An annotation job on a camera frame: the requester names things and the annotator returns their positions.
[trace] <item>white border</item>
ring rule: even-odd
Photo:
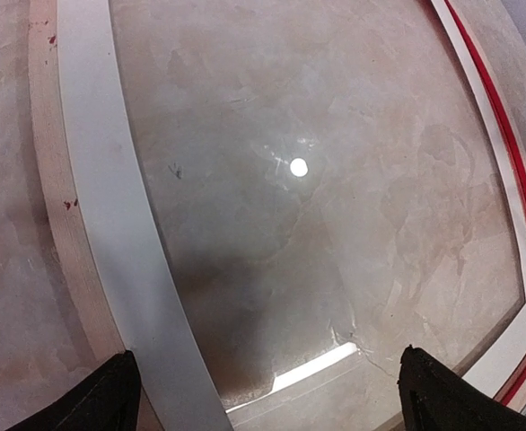
[[[105,0],[57,0],[59,82],[77,197],[119,333],[166,429],[232,429],[189,328],[129,131]]]
[[[475,95],[478,109],[487,129],[488,137],[495,152],[496,163],[500,171],[508,207],[513,220],[514,234],[518,244],[522,282],[526,300],[526,213],[522,198],[514,176],[510,155],[506,149],[500,127],[487,96],[487,90],[482,84],[480,74],[469,53],[467,45],[460,34],[451,11],[444,0],[431,0],[451,44],[459,57],[459,61],[469,80],[470,88]],[[503,334],[485,352],[485,354],[464,374],[468,383],[493,397],[503,387],[506,380],[513,374],[526,355],[526,304],[506,328]]]

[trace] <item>red edge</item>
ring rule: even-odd
[[[495,84],[490,74],[488,73],[485,63],[481,58],[480,54],[478,53],[477,47],[472,42],[472,39],[470,38],[468,32],[464,28],[464,25],[462,25],[459,16],[452,8],[450,1],[444,1],[448,6],[449,10],[451,11],[452,18],[454,18],[454,21],[456,22],[457,27],[459,28],[460,34],[462,35],[462,38],[464,39],[467,48],[469,49],[470,55],[472,56],[475,66],[478,69],[478,73],[480,74],[482,83],[485,86],[485,89],[487,90],[488,99],[490,100],[490,104],[492,105],[493,110],[495,111],[498,127],[500,127],[501,134],[506,144],[506,150],[508,151],[508,154],[511,158],[511,163],[514,169],[514,175],[516,176],[521,190],[522,207],[524,208],[524,212],[526,215],[526,168],[524,166],[524,161],[521,157],[521,152],[516,142],[516,137],[514,136],[510,120],[508,119],[508,115],[504,110],[504,106],[502,104],[498,91],[496,90]],[[521,363],[516,368],[513,375],[504,384],[503,389],[498,394],[502,395],[501,402],[504,405],[510,402],[510,400],[519,390],[521,385],[524,383],[525,379],[526,356],[522,359]]]

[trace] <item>glossy floor surface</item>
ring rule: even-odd
[[[235,410],[237,429],[374,429],[399,412],[405,346],[463,370],[518,311],[494,156],[430,5],[111,9],[156,221],[225,407],[358,348],[289,406]]]

